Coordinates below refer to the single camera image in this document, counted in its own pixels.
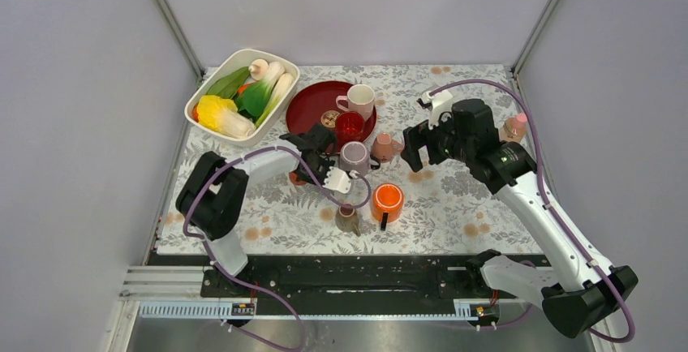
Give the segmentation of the small orange cup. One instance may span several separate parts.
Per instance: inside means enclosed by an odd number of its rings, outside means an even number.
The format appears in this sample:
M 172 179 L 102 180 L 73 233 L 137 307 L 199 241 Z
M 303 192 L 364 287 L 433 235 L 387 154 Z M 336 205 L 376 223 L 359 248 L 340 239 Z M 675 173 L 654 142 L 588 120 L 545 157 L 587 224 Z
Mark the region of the small orange cup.
M 288 177 L 294 186 L 300 187 L 307 184 L 307 181 L 303 180 L 295 171 L 289 172 Z

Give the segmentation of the lilac mug black handle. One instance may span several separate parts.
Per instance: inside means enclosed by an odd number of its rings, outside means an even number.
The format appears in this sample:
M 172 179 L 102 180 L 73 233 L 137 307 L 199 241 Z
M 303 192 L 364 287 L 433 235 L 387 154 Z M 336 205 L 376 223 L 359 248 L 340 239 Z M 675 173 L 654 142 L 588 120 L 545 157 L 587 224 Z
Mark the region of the lilac mug black handle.
M 341 147 L 338 165 L 348 173 L 355 171 L 360 176 L 365 176 L 372 170 L 378 170 L 381 162 L 370 153 L 365 144 L 351 141 Z

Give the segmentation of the red glossy mug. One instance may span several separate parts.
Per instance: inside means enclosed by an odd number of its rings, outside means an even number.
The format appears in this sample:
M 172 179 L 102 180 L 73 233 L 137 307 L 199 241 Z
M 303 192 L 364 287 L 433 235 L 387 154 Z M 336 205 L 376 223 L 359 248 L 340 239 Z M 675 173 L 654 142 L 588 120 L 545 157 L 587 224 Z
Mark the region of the red glossy mug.
M 360 141 L 363 137 L 365 120 L 356 112 L 340 114 L 335 122 L 335 132 L 340 145 Z

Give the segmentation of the round red lacquer tray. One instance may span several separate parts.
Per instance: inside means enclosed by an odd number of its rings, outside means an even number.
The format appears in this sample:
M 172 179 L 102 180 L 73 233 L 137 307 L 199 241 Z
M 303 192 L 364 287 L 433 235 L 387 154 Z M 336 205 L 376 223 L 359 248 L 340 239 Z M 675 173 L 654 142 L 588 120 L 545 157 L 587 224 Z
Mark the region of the round red lacquer tray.
M 338 138 L 337 147 L 330 146 L 328 153 L 339 154 L 342 145 L 342 126 L 347 120 L 359 130 L 358 141 L 364 142 L 371 137 L 377 123 L 377 112 L 365 123 L 354 121 L 353 115 L 346 114 L 346 94 L 353 84 L 344 81 L 324 81 L 315 83 L 298 92 L 286 111 L 287 130 L 293 134 L 306 133 L 315 125 L 322 125 Z

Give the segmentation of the pale pink white mug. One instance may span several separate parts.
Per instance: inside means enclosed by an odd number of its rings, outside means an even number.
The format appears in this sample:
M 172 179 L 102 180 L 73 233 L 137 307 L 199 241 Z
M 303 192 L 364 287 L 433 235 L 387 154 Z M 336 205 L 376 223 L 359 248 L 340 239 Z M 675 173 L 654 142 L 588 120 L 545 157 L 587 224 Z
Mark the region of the pale pink white mug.
M 338 96 L 335 104 L 340 110 L 355 112 L 367 121 L 374 110 L 375 93 L 366 84 L 356 84 L 348 89 L 346 95 Z

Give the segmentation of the orange mug black handle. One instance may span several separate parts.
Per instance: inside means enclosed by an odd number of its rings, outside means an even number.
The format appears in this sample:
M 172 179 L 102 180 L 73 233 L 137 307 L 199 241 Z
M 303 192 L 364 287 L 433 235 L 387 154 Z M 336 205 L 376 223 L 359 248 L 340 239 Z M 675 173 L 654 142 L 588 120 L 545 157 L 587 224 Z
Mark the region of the orange mug black handle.
M 385 182 L 375 189 L 371 198 L 371 213 L 381 231 L 386 231 L 401 216 L 404 200 L 404 193 L 396 184 Z

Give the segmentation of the brown small mug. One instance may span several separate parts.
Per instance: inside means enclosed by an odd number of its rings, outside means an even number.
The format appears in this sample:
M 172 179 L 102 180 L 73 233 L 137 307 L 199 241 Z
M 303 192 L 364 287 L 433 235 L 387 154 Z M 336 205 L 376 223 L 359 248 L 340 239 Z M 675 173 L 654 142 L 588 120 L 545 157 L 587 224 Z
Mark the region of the brown small mug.
M 361 236 L 360 219 L 356 209 L 351 204 L 340 206 L 335 215 L 335 225 L 344 233 L 352 233 Z

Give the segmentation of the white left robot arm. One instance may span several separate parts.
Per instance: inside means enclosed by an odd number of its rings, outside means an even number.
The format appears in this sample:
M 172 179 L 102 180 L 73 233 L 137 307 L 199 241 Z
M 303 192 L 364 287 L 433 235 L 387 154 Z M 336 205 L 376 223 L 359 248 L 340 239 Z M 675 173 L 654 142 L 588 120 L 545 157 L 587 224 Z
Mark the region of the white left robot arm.
M 245 269 L 248 258 L 234 228 L 239 221 L 246 192 L 269 178 L 293 173 L 305 183 L 346 194 L 351 178 L 336 166 L 329 152 L 335 134 L 320 124 L 306 133 L 281 135 L 273 145 L 225 159 L 211 151 L 197 161 L 175 206 L 184 216 L 183 232 L 198 238 L 208 256 L 224 269 L 221 286 L 240 296 L 249 291 L 252 275 Z

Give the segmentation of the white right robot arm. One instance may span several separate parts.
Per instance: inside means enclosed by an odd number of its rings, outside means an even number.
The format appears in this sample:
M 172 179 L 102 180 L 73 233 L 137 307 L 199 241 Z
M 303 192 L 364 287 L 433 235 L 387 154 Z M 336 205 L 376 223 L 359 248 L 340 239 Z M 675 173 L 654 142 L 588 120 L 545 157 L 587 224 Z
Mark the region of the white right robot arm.
M 551 271 L 530 268 L 495 250 L 469 260 L 465 284 L 470 293 L 484 297 L 493 290 L 512 294 L 540 308 L 563 336 L 576 338 L 624 307 L 639 283 L 628 266 L 615 266 L 580 232 L 555 199 L 539 184 L 535 160 L 518 142 L 500 140 L 492 110 L 480 99 L 440 104 L 420 98 L 429 110 L 425 121 L 403 132 L 401 157 L 411 170 L 428 161 L 464 163 L 471 176 L 507 205 L 526 226 L 546 255 Z

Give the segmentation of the salmon pink patterned mug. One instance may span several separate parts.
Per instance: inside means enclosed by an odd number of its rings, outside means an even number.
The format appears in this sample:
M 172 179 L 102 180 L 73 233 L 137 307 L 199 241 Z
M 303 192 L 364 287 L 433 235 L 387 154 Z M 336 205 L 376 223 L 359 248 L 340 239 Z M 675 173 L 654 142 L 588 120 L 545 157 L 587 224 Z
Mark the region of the salmon pink patterned mug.
M 390 133 L 380 132 L 373 141 L 371 154 L 380 163 L 387 163 L 399 155 L 403 148 L 404 145 Z

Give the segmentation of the white green leek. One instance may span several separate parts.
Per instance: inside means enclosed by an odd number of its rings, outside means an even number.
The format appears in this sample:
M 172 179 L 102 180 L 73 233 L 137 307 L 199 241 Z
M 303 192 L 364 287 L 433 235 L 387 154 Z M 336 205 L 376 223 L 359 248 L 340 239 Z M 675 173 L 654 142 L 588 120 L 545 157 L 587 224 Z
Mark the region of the white green leek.
M 289 92 L 290 86 L 294 82 L 295 78 L 289 73 L 284 73 L 279 77 L 277 83 L 275 84 L 272 95 L 266 105 L 262 115 L 256 120 L 255 125 L 260 127 L 265 119 L 273 112 L 273 110 L 280 103 L 282 98 Z

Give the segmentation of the green bok choy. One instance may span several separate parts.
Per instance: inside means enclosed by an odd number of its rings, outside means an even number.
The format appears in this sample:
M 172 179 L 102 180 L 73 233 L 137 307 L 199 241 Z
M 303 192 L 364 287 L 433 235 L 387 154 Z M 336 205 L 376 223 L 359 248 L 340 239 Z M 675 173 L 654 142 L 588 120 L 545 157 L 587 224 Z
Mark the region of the green bok choy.
M 277 80 L 284 73 L 285 67 L 280 62 L 269 62 L 269 69 L 265 77 L 260 81 L 256 81 L 242 95 L 235 99 L 239 112 L 248 113 L 254 118 L 260 117 L 269 102 Z

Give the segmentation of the beige mushroom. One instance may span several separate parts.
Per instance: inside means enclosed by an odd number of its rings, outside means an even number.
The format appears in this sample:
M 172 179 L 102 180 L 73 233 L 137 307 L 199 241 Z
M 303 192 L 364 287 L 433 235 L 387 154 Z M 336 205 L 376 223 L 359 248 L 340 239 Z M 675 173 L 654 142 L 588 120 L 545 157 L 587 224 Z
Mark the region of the beige mushroom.
M 258 58 L 252 61 L 251 64 L 248 66 L 250 76 L 255 81 L 262 80 L 265 77 L 268 69 L 269 63 L 262 58 Z

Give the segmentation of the pink capped bottle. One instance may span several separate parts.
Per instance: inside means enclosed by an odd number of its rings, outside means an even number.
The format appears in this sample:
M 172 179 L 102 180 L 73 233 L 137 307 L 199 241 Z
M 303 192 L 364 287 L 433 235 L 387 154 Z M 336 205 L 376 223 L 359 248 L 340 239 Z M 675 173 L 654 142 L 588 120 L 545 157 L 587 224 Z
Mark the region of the pink capped bottle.
M 519 113 L 507 118 L 499 129 L 499 139 L 505 142 L 521 143 L 528 132 L 528 118 L 524 113 Z

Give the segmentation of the yellow napa cabbage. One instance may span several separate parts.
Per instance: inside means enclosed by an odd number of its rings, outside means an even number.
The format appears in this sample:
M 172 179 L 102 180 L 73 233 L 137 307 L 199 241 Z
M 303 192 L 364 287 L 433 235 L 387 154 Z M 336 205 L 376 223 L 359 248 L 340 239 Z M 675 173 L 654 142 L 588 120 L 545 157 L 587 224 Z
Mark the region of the yellow napa cabbage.
M 216 133 L 231 138 L 247 138 L 256 131 L 256 125 L 238 112 L 231 99 L 215 95 L 202 96 L 196 105 L 198 123 Z

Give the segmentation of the dark green leaf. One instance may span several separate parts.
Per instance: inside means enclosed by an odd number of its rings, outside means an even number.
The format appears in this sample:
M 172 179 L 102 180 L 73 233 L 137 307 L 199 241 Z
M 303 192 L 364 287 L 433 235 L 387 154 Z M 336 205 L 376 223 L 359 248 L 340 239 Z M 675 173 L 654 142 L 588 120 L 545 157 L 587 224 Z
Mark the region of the dark green leaf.
M 215 82 L 206 92 L 207 95 L 217 96 L 222 99 L 233 99 L 238 93 L 240 87 L 249 78 L 250 71 L 248 67 L 241 67 L 233 71 L 227 76 L 223 76 Z

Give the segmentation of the white rectangular vegetable tray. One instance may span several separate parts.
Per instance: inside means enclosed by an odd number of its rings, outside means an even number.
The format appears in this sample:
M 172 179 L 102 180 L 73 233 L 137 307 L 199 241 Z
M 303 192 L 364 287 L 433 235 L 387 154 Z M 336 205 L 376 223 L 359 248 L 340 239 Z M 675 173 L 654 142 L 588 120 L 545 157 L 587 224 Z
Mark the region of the white rectangular vegetable tray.
M 220 132 L 213 131 L 207 127 L 203 127 L 192 117 L 193 107 L 200 101 L 201 96 L 205 96 L 212 87 L 212 82 L 219 81 L 222 77 L 228 76 L 232 71 L 237 71 L 241 66 L 248 67 L 255 60 L 263 59 L 268 63 L 278 62 L 284 68 L 284 71 L 290 75 L 293 80 L 288 85 L 286 96 L 277 101 L 277 105 L 272 109 L 260 125 L 256 126 L 256 130 L 250 135 L 244 137 L 233 137 L 223 135 Z M 270 54 L 258 49 L 240 49 L 231 54 L 215 71 L 212 71 L 207 80 L 205 80 L 196 90 L 194 95 L 189 99 L 184 109 L 186 120 L 201 130 L 214 135 L 221 140 L 225 140 L 229 144 L 234 144 L 242 147 L 253 146 L 257 144 L 268 132 L 268 130 L 277 121 L 279 116 L 286 110 L 287 105 L 295 95 L 295 86 L 299 81 L 300 69 L 291 61 L 286 60 L 275 54 Z

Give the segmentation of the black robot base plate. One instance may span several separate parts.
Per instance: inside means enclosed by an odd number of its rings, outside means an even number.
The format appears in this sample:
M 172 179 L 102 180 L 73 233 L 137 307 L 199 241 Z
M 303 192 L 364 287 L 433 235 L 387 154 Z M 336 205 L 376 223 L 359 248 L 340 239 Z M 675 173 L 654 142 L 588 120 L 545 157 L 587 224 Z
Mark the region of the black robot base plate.
M 470 255 L 250 255 L 230 281 L 204 270 L 203 298 L 246 298 L 259 316 L 285 315 L 270 292 L 302 316 L 442 316 L 454 302 L 488 303 L 493 292 L 477 286 L 466 266 Z

